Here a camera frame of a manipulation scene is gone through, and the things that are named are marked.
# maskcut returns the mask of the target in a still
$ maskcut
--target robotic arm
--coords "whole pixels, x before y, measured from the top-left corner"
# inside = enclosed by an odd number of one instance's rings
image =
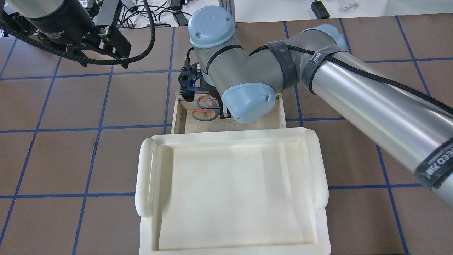
[[[453,109],[350,55],[331,25],[250,56],[234,32],[231,15],[218,6],[198,10],[189,21],[203,79],[238,122],[261,118],[273,108],[275,93],[302,82],[453,206]]]

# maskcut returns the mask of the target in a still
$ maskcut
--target power adapter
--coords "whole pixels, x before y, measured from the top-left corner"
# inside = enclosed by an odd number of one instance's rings
[[[328,19],[330,17],[329,12],[321,1],[314,1],[311,8],[318,20]]]

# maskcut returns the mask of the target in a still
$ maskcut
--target light blue joint cap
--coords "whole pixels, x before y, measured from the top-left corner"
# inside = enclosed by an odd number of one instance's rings
[[[220,6],[206,6],[197,10],[189,20],[190,42],[207,49],[227,42],[235,31],[231,14]]]
[[[259,120],[272,110],[276,101],[274,90],[262,83],[243,83],[227,89],[222,95],[222,102],[240,123]]]
[[[330,24],[322,24],[322,25],[319,25],[317,27],[312,27],[312,28],[309,28],[309,29],[305,29],[304,31],[300,32],[300,33],[303,33],[307,30],[319,30],[319,31],[322,31],[326,34],[328,34],[330,37],[332,37],[332,39],[335,41],[335,43],[342,47],[343,49],[346,49],[346,41],[343,37],[342,34],[340,34],[338,32],[338,29]]]

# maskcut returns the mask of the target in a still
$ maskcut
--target scissors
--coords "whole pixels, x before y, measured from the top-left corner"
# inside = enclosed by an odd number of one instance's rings
[[[192,117],[199,121],[212,121],[215,120],[219,115],[223,114],[222,106],[214,102],[212,98],[207,96],[199,97],[197,100],[197,106],[199,109],[194,109],[192,111]]]

